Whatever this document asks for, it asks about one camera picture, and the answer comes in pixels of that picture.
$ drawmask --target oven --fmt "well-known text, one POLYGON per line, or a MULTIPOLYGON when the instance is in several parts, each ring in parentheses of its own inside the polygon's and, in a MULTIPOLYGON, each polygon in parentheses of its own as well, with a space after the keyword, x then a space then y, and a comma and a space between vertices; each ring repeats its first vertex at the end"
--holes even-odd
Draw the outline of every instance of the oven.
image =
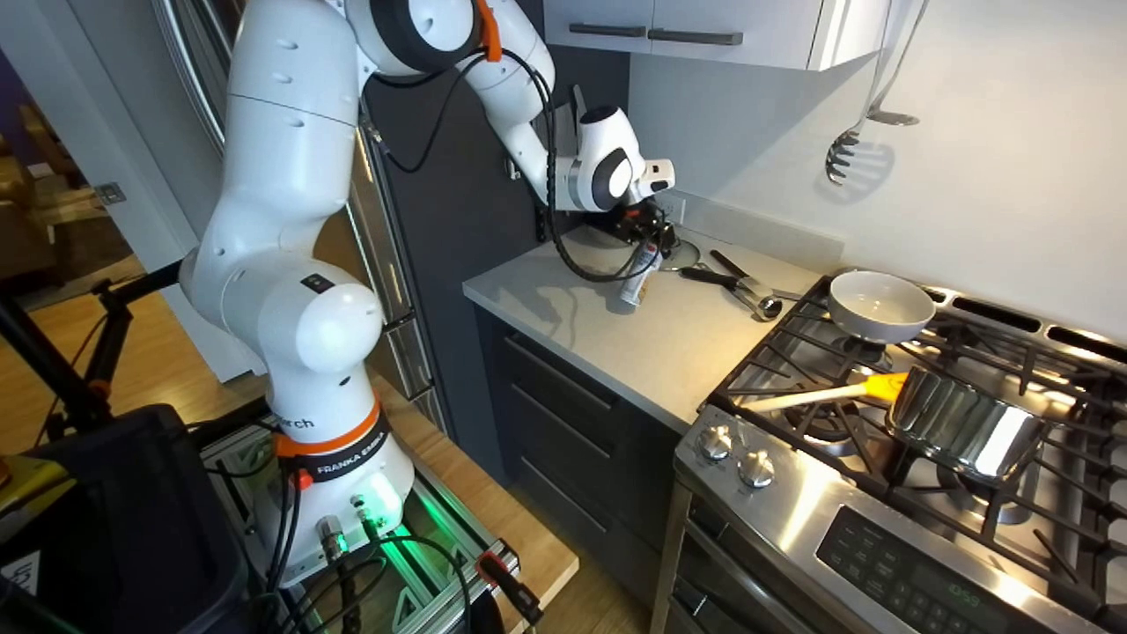
POLYGON ((1127 348, 929 294, 917 338, 873 346, 820 283, 709 394, 651 630, 1127 630, 1127 348), (866 373, 907 381, 752 413, 866 373))

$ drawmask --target white countertop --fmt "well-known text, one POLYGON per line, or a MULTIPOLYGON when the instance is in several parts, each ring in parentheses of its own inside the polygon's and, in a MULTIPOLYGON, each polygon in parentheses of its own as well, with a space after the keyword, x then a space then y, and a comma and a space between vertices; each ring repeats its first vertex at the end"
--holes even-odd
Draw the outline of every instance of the white countertop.
MULTIPOLYGON (((703 259, 709 250, 719 246, 691 231, 679 235, 697 242, 703 259)), ((626 246, 592 229, 569 231, 566 242, 589 266, 613 266, 626 257, 626 246)), ((739 246, 719 250, 784 294, 798 294, 817 283, 817 271, 779 257, 739 246)), ((666 271, 649 279, 639 307, 635 310, 619 300, 619 283, 592 284, 576 279, 557 257, 554 242, 469 279, 462 290, 512 331, 572 364, 639 413, 679 429, 697 418, 697 404, 709 390, 772 331, 772 323, 748 319, 745 307, 726 290, 679 279, 676 265, 679 259, 671 257, 666 271)))

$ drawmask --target white upper cabinet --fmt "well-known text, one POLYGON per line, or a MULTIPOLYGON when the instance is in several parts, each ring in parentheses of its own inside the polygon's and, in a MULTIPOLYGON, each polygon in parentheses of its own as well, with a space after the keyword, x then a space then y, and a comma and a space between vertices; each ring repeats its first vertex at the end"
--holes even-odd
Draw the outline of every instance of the white upper cabinet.
POLYGON ((825 69, 879 48, 892 0, 547 0, 547 38, 683 58, 825 69))

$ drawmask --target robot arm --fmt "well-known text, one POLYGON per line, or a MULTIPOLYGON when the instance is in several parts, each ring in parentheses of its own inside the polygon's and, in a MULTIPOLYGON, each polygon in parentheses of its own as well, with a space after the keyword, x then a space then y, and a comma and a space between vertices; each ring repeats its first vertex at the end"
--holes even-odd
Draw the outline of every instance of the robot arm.
MULTIPOLYGON (((507 56, 480 58, 470 0, 247 0, 228 69, 221 192, 178 283, 267 367, 267 404, 281 427, 274 453, 299 479, 281 584, 325 564, 325 522, 363 536, 355 506, 367 506, 394 528, 410 489, 410 461, 386 434, 363 367, 380 338, 380 300, 312 259, 321 224, 348 198, 367 76, 462 68, 539 202, 557 206, 608 211, 671 184, 670 161, 639 158, 626 115, 599 110, 579 124, 579 151, 554 161, 549 190, 549 151, 532 119, 547 105, 554 58, 512 0, 491 0, 491 23, 507 56)), ((262 541, 281 536, 279 474, 260 485, 254 513, 262 541)))

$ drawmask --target stove knob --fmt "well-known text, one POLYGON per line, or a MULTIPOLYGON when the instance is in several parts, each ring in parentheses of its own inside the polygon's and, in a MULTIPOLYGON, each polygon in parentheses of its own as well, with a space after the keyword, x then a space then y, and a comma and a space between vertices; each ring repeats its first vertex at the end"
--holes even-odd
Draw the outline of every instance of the stove knob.
POLYGON ((775 481, 775 461, 768 451, 745 451, 739 461, 734 461, 734 473, 739 479, 748 485, 748 489, 765 489, 775 481))
POLYGON ((720 461, 731 453, 731 427, 709 427, 703 429, 703 459, 720 461))

